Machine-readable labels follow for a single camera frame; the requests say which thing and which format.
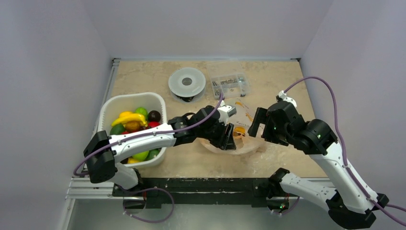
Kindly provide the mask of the orange printed plastic bag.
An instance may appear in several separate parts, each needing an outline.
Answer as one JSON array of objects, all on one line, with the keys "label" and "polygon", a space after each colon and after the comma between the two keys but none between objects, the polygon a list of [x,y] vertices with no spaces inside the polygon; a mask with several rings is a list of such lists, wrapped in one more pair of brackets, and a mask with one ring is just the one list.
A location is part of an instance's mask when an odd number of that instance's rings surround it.
[{"label": "orange printed plastic bag", "polygon": [[199,142],[210,152],[216,154],[230,154],[241,155],[246,153],[253,153],[256,151],[264,151],[265,141],[260,138],[259,134],[263,128],[259,127],[256,137],[248,135],[248,129],[252,124],[256,109],[249,105],[242,98],[229,98],[226,99],[227,105],[233,105],[237,109],[237,114],[229,119],[229,122],[234,124],[235,127],[243,127],[246,131],[246,136],[242,138],[234,138],[237,149],[236,150],[221,150],[212,146],[208,140],[199,139]]}]

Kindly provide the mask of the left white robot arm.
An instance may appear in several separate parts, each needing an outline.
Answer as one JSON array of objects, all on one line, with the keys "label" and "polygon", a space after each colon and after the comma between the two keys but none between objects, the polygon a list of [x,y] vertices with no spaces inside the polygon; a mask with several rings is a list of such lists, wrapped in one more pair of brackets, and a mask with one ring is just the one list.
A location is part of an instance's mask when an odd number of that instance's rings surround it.
[{"label": "left white robot arm", "polygon": [[126,135],[97,132],[84,150],[90,182],[112,182],[129,195],[142,192],[143,183],[136,169],[121,162],[134,154],[206,139],[221,150],[235,150],[234,125],[228,119],[237,114],[232,105],[206,106],[192,115],[175,117],[157,127]]}]

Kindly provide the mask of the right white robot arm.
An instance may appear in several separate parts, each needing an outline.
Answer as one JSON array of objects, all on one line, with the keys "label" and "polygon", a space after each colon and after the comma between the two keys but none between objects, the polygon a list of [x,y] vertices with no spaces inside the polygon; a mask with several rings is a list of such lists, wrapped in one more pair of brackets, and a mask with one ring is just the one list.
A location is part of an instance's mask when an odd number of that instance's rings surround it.
[{"label": "right white robot arm", "polygon": [[324,209],[329,217],[347,230],[366,229],[376,221],[374,211],[385,207],[389,199],[372,190],[351,169],[342,155],[343,147],[330,126],[320,120],[304,121],[291,102],[279,101],[269,108],[257,108],[248,134],[255,137],[264,125],[261,137],[274,144],[292,145],[308,155],[328,176],[333,187],[300,178],[279,168],[269,180],[269,197],[282,193],[300,196]]}]

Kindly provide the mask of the orange fake fruit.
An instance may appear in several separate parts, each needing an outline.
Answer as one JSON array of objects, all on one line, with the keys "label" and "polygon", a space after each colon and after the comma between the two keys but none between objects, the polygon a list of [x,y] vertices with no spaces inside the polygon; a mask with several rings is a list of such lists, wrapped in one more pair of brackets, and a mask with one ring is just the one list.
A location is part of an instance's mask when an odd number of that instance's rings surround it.
[{"label": "orange fake fruit", "polygon": [[233,137],[242,138],[246,136],[246,131],[243,127],[235,127],[233,130]]}]

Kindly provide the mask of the clear screw organizer box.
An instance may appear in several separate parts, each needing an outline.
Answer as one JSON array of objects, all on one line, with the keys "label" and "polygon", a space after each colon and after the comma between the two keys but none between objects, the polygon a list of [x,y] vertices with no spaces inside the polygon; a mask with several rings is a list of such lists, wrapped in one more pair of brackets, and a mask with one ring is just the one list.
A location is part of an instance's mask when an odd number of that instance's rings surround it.
[{"label": "clear screw organizer box", "polygon": [[237,60],[209,62],[206,65],[214,98],[245,97],[251,94],[248,78]]}]

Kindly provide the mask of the grey filament spool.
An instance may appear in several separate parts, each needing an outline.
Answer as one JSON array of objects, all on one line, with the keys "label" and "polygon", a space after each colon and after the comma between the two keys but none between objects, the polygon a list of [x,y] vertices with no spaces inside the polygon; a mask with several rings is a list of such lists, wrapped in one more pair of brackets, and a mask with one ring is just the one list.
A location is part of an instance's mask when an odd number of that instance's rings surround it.
[{"label": "grey filament spool", "polygon": [[185,67],[170,75],[168,86],[175,100],[186,104],[194,103],[205,94],[206,78],[200,70]]}]

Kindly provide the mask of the red apple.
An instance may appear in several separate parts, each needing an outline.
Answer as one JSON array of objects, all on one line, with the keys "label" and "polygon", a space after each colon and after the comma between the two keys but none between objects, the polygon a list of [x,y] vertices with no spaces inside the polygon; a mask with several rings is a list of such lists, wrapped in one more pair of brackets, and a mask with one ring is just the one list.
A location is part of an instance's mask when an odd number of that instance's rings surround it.
[{"label": "red apple", "polygon": [[151,121],[151,122],[149,122],[148,123],[148,128],[155,128],[155,127],[158,127],[159,125],[161,125],[161,123],[160,122],[156,122],[156,121]]}]

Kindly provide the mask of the dark brown plum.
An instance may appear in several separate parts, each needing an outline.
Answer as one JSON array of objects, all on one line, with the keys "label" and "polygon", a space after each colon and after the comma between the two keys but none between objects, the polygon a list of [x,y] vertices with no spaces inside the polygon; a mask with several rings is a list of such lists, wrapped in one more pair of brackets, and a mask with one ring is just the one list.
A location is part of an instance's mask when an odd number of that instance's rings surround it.
[{"label": "dark brown plum", "polygon": [[151,110],[148,115],[147,115],[147,119],[149,122],[160,122],[161,121],[161,113],[159,111],[156,110]]}]

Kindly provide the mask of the large green apple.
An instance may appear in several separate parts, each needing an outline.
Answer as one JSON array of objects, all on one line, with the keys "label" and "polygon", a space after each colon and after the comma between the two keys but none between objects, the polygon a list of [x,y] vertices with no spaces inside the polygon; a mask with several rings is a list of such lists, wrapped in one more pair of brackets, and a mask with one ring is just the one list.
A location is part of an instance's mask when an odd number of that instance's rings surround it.
[{"label": "large green apple", "polygon": [[149,155],[149,151],[144,151],[144,152],[133,155],[131,158],[137,162],[141,162],[141,161],[144,161],[148,155]]}]

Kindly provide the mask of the small green lime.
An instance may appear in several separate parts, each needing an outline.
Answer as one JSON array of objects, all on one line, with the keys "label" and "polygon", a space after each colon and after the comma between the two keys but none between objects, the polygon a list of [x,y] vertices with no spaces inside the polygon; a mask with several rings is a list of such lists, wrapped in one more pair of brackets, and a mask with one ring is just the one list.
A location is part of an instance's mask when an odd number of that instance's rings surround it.
[{"label": "small green lime", "polygon": [[147,116],[148,116],[148,111],[147,111],[147,109],[145,109],[145,108],[143,108],[143,107],[138,107],[138,108],[136,108],[136,109],[135,109],[135,113],[136,113],[136,114],[141,114],[141,115],[143,115],[145,118],[147,118]]}]

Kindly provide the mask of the yellow banana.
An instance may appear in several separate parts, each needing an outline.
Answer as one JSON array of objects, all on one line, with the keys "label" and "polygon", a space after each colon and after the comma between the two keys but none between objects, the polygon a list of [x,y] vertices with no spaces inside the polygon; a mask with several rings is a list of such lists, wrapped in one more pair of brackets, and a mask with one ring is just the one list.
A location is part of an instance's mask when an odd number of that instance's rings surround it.
[{"label": "yellow banana", "polygon": [[147,123],[147,120],[146,120],[145,116],[142,115],[142,114],[138,114],[138,113],[131,113],[131,114],[128,114],[128,115],[121,116],[121,117],[117,118],[116,120],[114,120],[112,122],[111,126],[113,127],[113,126],[115,126],[117,124],[126,124],[126,123],[131,122],[131,121],[137,121],[143,127],[148,126],[148,123]]}]

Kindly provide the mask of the white plastic basket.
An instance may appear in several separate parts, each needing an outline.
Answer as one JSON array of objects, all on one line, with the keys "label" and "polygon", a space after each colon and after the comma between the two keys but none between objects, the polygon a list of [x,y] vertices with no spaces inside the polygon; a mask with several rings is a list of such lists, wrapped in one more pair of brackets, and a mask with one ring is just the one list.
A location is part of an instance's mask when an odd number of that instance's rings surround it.
[{"label": "white plastic basket", "polygon": [[[105,130],[109,134],[112,122],[119,117],[119,114],[125,111],[134,112],[136,108],[143,107],[148,112],[156,110],[161,114],[160,123],[168,121],[166,104],[164,99],[157,93],[144,92],[129,95],[119,95],[109,99],[101,108],[97,131]],[[148,161],[125,164],[128,168],[143,169],[159,165],[165,158],[166,148],[162,147],[159,154]]]}]

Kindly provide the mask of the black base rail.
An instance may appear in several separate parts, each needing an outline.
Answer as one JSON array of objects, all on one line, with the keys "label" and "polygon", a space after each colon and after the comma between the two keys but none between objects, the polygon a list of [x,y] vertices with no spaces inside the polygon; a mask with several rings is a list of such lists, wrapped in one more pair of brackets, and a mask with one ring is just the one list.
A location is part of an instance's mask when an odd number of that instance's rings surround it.
[{"label": "black base rail", "polygon": [[134,209],[138,199],[145,208],[178,205],[250,205],[286,212],[299,198],[277,190],[268,178],[140,178],[135,188],[113,186],[112,195],[124,197],[124,206]]}]

